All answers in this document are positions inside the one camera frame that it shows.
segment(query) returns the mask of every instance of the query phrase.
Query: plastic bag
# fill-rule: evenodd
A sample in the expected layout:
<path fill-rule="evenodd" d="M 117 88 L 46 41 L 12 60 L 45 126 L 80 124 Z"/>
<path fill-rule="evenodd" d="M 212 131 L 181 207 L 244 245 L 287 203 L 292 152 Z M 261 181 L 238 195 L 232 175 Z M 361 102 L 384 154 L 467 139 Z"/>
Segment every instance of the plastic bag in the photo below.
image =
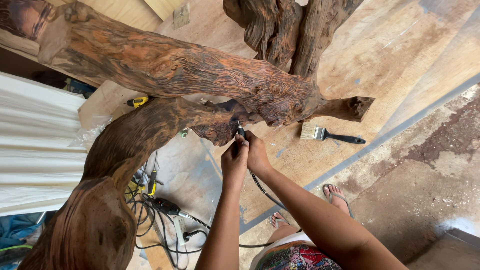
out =
<path fill-rule="evenodd" d="M 77 138 L 74 139 L 68 147 L 85 147 L 90 148 L 92 147 L 93 142 L 95 139 L 102 133 L 105 127 L 110 124 L 112 121 L 111 115 L 109 116 L 100 116 L 94 115 L 92 116 L 92 128 L 84 129 L 81 128 L 77 132 Z"/>

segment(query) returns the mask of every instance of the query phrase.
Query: paint brush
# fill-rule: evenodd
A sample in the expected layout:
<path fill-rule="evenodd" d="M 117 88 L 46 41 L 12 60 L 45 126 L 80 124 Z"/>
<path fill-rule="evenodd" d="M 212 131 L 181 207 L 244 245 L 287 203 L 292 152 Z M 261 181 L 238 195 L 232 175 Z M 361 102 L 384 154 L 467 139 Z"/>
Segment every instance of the paint brush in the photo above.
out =
<path fill-rule="evenodd" d="M 300 139 L 302 140 L 321 140 L 324 141 L 325 139 L 335 139 L 342 142 L 348 142 L 353 144 L 364 144 L 366 141 L 364 139 L 354 137 L 354 136 L 346 136 L 346 135 L 335 135 L 331 134 L 327 131 L 326 128 L 319 127 L 312 122 L 305 122 L 301 127 L 301 135 Z"/>

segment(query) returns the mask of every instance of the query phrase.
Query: white power strip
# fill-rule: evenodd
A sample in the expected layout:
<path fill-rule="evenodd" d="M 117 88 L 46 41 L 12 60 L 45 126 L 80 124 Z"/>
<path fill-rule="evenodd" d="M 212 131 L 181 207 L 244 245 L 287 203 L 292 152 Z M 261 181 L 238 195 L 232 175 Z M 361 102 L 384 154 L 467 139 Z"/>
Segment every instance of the white power strip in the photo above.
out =
<path fill-rule="evenodd" d="M 175 216 L 173 218 L 173 225 L 175 226 L 175 232 L 179 239 L 179 245 L 186 244 L 187 242 L 183 239 L 183 233 L 187 231 L 187 227 L 185 227 L 185 220 L 183 217 Z"/>

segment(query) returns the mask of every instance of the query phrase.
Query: brush bristles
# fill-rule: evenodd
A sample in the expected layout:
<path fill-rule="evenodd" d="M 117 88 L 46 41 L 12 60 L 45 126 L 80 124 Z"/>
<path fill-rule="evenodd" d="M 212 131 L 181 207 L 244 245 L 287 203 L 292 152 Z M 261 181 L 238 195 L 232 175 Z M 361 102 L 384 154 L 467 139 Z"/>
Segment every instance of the brush bristles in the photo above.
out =
<path fill-rule="evenodd" d="M 302 140 L 313 140 L 315 137 L 315 131 L 317 131 L 317 125 L 311 122 L 305 122 L 301 126 L 301 135 L 300 139 Z"/>

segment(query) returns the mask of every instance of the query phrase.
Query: hand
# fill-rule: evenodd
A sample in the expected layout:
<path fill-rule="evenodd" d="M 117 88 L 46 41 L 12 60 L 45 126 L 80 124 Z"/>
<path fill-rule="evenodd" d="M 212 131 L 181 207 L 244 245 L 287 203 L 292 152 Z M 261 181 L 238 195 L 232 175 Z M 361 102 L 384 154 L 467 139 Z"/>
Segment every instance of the hand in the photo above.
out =
<path fill-rule="evenodd" d="M 265 143 L 249 130 L 245 131 L 245 136 L 250 143 L 248 169 L 261 179 L 262 174 L 268 173 L 273 169 L 272 165 L 270 165 L 270 162 L 268 161 Z"/>
<path fill-rule="evenodd" d="M 221 158 L 223 189 L 241 190 L 243 179 L 247 173 L 249 142 L 235 134 L 235 142 L 223 153 Z"/>

